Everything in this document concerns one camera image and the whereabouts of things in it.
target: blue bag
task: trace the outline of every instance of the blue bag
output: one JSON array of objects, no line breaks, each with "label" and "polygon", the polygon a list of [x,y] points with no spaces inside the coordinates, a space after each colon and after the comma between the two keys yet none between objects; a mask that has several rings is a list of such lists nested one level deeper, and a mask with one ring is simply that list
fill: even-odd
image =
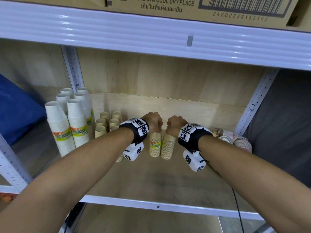
[{"label": "blue bag", "polygon": [[45,109],[0,74],[0,133],[7,143],[14,144],[43,117]]}]

